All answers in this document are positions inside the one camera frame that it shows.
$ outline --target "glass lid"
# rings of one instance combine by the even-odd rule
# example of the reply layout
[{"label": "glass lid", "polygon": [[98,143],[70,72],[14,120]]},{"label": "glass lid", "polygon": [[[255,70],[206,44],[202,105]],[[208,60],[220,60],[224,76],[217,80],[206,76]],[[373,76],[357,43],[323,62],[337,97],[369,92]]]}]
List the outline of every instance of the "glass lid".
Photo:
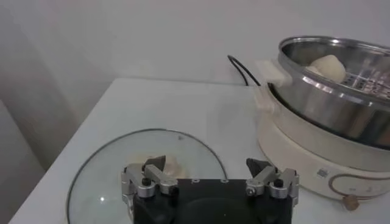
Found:
[{"label": "glass lid", "polygon": [[147,129],[120,136],[92,154],[69,189],[66,217],[69,224],[129,224],[122,201],[121,171],[130,163],[166,155],[164,173],[176,178],[227,178],[211,148],[179,131]]}]

